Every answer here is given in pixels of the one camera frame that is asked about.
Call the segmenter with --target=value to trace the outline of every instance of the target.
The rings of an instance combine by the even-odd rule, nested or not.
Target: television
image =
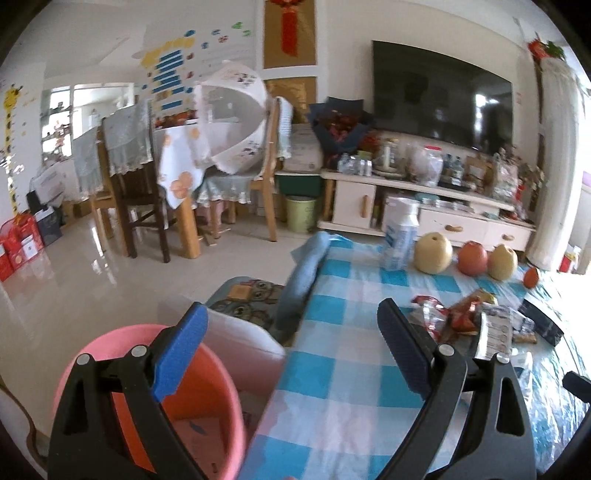
[[[374,41],[378,129],[432,138],[486,154],[512,144],[511,82],[430,50]]]

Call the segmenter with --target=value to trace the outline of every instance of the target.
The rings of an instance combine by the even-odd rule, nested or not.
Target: table
[[[526,294],[522,275],[519,270],[501,284],[466,277],[453,265],[440,275],[413,267],[386,272],[379,268],[378,247],[333,241],[239,480],[374,480],[423,405],[406,386],[377,328],[379,302],[392,297],[408,314],[417,294],[451,305],[482,287],[495,293],[499,304],[518,307]],[[551,282],[541,286],[539,295],[560,307],[563,299],[553,287]],[[565,337],[555,350],[540,340],[533,350],[530,418],[537,465],[546,469],[586,411],[561,389],[562,376],[586,370],[572,338]],[[535,408],[539,402],[545,408]],[[448,463],[466,412],[461,401],[433,469]]]
[[[217,155],[224,152],[228,146],[239,144],[243,138],[243,126],[239,122],[208,124],[207,135],[202,135],[196,124],[154,132],[158,184],[164,189],[168,204],[177,212],[181,241],[189,258],[196,258],[200,254],[199,234],[193,216],[193,192],[202,185],[206,170],[216,165]],[[235,177],[240,185],[250,184],[249,181],[241,182],[241,175]],[[200,203],[206,206],[210,200],[207,196],[209,190],[211,189],[201,192],[199,199]],[[247,195],[242,196],[244,200],[241,203],[249,201]]]

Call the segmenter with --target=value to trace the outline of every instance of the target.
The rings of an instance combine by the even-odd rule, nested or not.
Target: pear
[[[423,235],[414,245],[414,266],[423,273],[441,273],[452,263],[452,256],[452,244],[437,232]]]
[[[517,269],[517,254],[506,245],[498,245],[488,256],[488,274],[498,281],[507,281]]]

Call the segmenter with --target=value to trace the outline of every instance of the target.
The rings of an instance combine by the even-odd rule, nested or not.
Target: bouquet
[[[308,121],[327,155],[354,153],[371,128],[374,117],[363,110],[363,100],[328,97],[310,106]]]

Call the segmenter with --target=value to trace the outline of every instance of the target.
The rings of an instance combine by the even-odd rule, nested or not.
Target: red decoration
[[[291,57],[297,57],[297,5],[303,0],[271,0],[282,9],[281,49]]]

